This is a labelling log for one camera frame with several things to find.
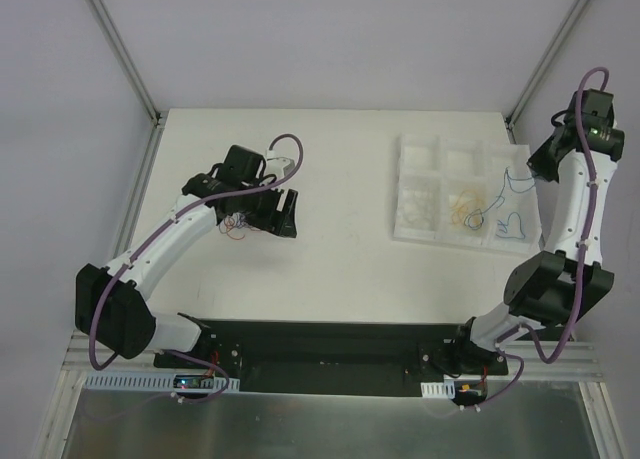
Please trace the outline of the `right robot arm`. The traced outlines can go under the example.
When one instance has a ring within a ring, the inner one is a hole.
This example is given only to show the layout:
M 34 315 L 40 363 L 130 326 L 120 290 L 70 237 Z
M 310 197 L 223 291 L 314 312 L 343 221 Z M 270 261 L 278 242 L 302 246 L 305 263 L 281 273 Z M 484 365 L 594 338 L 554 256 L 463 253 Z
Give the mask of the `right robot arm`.
M 484 372 L 500 360 L 502 346 L 524 335 L 543 363 L 559 358 L 578 320 L 614 283 L 603 267 L 601 224 L 624 141 L 612 94 L 573 94 L 562 122 L 527 162 L 535 178 L 559 185 L 544 249 L 513 270 L 501 304 L 431 352 L 431 367 L 453 376 Z

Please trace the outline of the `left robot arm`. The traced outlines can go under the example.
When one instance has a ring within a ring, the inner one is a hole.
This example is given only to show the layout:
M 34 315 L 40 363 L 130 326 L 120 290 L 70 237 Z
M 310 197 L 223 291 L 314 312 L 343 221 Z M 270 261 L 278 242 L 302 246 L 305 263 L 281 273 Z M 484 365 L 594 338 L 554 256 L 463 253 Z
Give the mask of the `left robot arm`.
M 90 344 L 133 359 L 147 349 L 176 350 L 188 367 L 211 356 L 205 324 L 186 313 L 152 311 L 147 302 L 173 264 L 230 216 L 275 236 L 294 238 L 297 192 L 281 184 L 300 160 L 234 145 L 225 160 L 198 173 L 156 229 L 104 266 L 85 265 L 76 276 L 75 325 Z

